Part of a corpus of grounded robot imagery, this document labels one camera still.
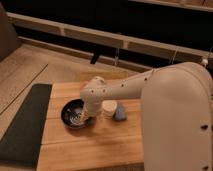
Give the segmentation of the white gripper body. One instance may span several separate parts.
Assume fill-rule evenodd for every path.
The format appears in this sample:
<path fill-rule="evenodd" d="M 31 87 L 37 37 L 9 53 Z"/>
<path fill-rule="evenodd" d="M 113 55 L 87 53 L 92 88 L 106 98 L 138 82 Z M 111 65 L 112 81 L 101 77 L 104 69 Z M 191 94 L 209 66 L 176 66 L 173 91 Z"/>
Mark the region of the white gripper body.
<path fill-rule="evenodd" d="M 81 114 L 81 119 L 86 120 L 89 117 L 95 117 L 100 114 L 100 104 L 99 103 L 88 103 L 85 102 L 83 105 L 83 111 Z"/>

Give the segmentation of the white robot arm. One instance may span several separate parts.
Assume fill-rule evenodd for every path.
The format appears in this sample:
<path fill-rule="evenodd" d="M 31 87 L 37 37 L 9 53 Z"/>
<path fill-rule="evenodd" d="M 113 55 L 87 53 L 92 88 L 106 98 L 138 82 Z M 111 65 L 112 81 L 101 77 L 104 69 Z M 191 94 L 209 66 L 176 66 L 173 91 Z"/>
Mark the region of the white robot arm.
<path fill-rule="evenodd" d="M 213 171 L 213 79 L 184 62 L 107 84 L 93 78 L 81 90 L 85 113 L 104 100 L 140 99 L 145 171 Z"/>

